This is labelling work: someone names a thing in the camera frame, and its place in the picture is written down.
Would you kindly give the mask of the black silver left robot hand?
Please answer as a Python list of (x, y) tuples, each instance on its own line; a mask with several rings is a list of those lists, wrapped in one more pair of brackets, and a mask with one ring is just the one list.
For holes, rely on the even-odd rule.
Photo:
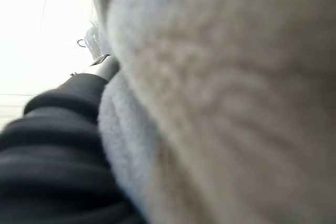
[(32, 98), (1, 131), (1, 223), (144, 223), (117, 185), (98, 131), (104, 56)]

